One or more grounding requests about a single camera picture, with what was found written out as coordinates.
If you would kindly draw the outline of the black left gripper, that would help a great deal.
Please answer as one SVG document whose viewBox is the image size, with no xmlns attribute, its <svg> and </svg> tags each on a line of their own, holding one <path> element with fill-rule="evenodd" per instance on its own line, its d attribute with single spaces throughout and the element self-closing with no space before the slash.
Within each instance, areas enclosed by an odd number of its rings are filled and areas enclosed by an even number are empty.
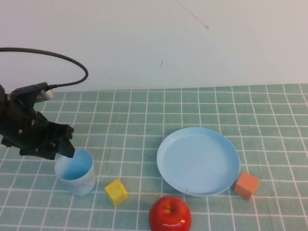
<svg viewBox="0 0 308 231">
<path fill-rule="evenodd" d="M 70 125 L 50 122 L 41 113 L 15 101 L 0 103 L 0 143 L 20 149 L 21 156 L 53 160 L 60 154 L 73 158 L 75 148 L 70 142 L 73 132 Z"/>
</svg>

